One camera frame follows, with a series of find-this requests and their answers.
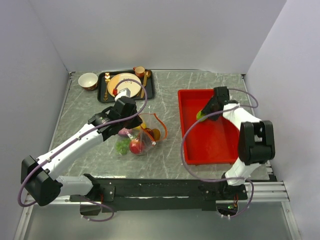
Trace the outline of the pink red peach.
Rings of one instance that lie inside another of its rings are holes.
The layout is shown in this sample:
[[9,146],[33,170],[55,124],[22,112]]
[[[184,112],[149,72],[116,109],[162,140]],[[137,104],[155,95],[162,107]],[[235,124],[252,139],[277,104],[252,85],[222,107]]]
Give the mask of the pink red peach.
[[132,129],[123,128],[118,132],[118,135],[125,137],[125,136],[128,136],[128,134],[131,134],[132,131],[133,131]]

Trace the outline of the green apple slice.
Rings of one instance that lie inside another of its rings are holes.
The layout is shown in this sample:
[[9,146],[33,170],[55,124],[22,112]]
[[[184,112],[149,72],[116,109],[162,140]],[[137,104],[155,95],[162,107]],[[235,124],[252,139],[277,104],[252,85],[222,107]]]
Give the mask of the green apple slice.
[[197,121],[200,121],[200,122],[203,122],[207,119],[206,117],[206,114],[203,113],[202,111],[199,111],[197,114],[196,114],[196,120]]

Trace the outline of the clear zip bag orange zipper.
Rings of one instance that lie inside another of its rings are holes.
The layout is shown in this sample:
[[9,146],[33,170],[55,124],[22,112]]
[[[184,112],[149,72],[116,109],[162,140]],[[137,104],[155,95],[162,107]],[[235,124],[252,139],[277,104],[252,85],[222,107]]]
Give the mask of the clear zip bag orange zipper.
[[142,124],[132,129],[123,128],[118,132],[118,139],[115,143],[115,150],[118,154],[143,155],[157,143],[166,139],[167,127],[155,113],[142,113],[139,117]]

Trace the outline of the dark purple plum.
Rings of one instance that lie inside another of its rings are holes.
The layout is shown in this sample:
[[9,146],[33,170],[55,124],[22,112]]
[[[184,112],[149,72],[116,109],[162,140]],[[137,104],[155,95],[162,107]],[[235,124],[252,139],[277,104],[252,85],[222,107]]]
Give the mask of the dark purple plum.
[[144,131],[148,133],[150,136],[154,137],[154,133],[150,128],[145,128]]

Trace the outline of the green grape bunch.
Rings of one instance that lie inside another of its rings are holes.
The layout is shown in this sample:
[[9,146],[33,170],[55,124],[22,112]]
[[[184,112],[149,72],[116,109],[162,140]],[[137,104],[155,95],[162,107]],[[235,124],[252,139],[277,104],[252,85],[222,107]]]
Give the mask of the green grape bunch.
[[117,141],[115,144],[115,149],[116,149],[117,153],[119,153],[121,155],[126,155],[129,151],[129,148],[130,148],[130,142],[131,142],[131,140],[129,138],[125,138],[125,139]]

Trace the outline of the red apple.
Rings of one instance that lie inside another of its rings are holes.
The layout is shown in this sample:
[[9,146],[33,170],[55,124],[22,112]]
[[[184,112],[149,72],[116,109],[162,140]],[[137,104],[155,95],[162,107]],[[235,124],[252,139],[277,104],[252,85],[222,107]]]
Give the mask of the red apple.
[[139,139],[131,140],[129,144],[129,150],[131,151],[131,153],[135,155],[139,155],[143,153],[144,149],[145,149],[145,144],[141,140]]

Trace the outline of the yellow brown mango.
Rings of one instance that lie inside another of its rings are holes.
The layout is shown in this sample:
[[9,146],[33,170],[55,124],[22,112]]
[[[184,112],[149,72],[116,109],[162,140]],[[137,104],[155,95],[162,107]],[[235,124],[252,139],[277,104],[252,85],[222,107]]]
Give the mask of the yellow brown mango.
[[160,132],[159,129],[153,128],[153,129],[152,129],[152,133],[153,133],[153,139],[154,139],[155,141],[158,141],[158,140],[161,138],[161,132]]

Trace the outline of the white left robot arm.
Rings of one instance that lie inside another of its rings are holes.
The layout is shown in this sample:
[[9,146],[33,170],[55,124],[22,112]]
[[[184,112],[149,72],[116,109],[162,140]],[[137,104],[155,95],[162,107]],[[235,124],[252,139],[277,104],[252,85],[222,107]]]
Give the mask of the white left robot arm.
[[80,195],[88,201],[101,193],[99,182],[90,174],[63,176],[62,172],[91,148],[118,134],[123,128],[139,126],[136,102],[122,96],[114,106],[95,114],[72,137],[55,149],[34,159],[26,157],[21,163],[21,184],[39,206],[46,206],[61,196]]

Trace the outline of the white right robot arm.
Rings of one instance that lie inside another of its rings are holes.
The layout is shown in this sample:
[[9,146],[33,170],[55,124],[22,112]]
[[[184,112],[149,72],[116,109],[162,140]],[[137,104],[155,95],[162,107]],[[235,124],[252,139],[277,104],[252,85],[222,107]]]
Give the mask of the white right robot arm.
[[224,199],[232,198],[236,186],[245,183],[251,173],[275,157],[275,139],[273,124],[269,120],[261,120],[247,112],[236,100],[230,97],[230,89],[226,86],[215,87],[213,96],[197,115],[197,120],[212,121],[223,117],[239,130],[238,158],[232,167],[223,175],[227,181],[219,186],[219,195]]

